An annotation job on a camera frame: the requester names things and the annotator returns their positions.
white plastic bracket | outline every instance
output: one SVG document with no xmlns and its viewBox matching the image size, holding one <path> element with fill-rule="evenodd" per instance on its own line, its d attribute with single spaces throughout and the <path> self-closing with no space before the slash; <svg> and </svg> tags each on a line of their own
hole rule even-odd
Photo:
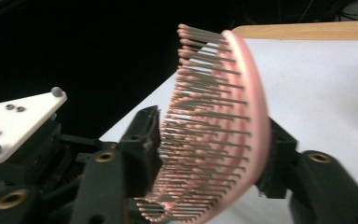
<svg viewBox="0 0 358 224">
<path fill-rule="evenodd" d="M 66 101 L 59 88 L 0 103 L 0 163 L 6 161 Z"/>
</svg>

brush head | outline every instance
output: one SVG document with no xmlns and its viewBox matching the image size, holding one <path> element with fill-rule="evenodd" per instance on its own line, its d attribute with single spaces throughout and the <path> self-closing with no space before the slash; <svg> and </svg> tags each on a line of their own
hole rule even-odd
<svg viewBox="0 0 358 224">
<path fill-rule="evenodd" d="M 255 63 L 240 37 L 183 24 L 178 34 L 181 65 L 160 127 L 164 164 L 138 205 L 153 222 L 205 223 L 261 176 L 269 117 Z"/>
</svg>

bristle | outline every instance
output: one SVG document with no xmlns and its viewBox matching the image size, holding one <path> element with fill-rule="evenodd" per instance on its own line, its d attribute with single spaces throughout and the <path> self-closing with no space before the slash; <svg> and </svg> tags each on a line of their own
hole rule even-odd
<svg viewBox="0 0 358 224">
<path fill-rule="evenodd" d="M 152 191 L 138 200 L 153 222 L 198 220 L 241 180 L 251 149 L 249 102 L 227 40 L 183 24 L 178 34 L 181 65 L 160 125 L 163 166 Z"/>
</svg>

white tabletop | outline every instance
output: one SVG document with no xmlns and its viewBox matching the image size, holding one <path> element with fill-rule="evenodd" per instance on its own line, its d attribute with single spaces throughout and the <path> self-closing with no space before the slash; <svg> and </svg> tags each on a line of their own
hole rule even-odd
<svg viewBox="0 0 358 224">
<path fill-rule="evenodd" d="M 358 183 L 358 41 L 247 39 L 245 42 L 264 83 L 269 116 L 299 142 L 298 151 L 330 154 Z M 135 113 L 147 106 L 158 105 L 163 116 L 175 75 L 101 140 L 118 141 Z M 287 199 L 259 197 L 255 188 L 210 223 L 223 222 L 293 223 Z"/>
</svg>

pink hairbrush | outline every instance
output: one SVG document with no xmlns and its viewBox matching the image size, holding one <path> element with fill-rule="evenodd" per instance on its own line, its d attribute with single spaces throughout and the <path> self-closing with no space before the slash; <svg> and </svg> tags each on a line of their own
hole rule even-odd
<svg viewBox="0 0 358 224">
<path fill-rule="evenodd" d="M 152 191 L 137 200 L 152 222 L 205 223 L 261 176 L 269 117 L 255 63 L 240 37 L 183 24 L 178 34 L 181 66 L 160 127 L 164 164 Z"/>
</svg>

